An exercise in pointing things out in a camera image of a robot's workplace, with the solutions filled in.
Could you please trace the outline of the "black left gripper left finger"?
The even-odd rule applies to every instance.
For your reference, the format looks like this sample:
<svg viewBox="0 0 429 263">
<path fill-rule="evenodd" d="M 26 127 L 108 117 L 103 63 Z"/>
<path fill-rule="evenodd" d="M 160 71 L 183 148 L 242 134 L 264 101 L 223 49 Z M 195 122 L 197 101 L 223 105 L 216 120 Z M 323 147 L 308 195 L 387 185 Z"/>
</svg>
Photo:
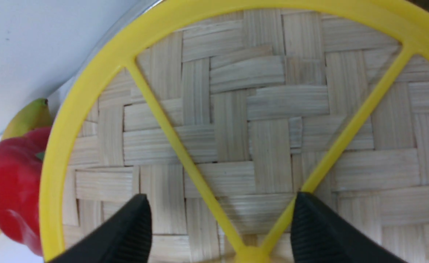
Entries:
<svg viewBox="0 0 429 263">
<path fill-rule="evenodd" d="M 152 212 L 136 194 L 105 223 L 51 263 L 147 263 L 152 246 Z"/>
</svg>

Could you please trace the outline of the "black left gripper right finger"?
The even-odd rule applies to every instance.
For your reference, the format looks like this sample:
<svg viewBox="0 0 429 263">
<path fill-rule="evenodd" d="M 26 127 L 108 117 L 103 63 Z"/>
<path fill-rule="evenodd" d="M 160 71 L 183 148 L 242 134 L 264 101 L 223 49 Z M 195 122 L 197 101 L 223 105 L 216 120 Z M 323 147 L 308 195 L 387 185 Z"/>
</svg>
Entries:
<svg viewBox="0 0 429 263">
<path fill-rule="evenodd" d="M 299 192 L 291 223 L 296 263 L 401 263 L 311 193 Z"/>
</svg>

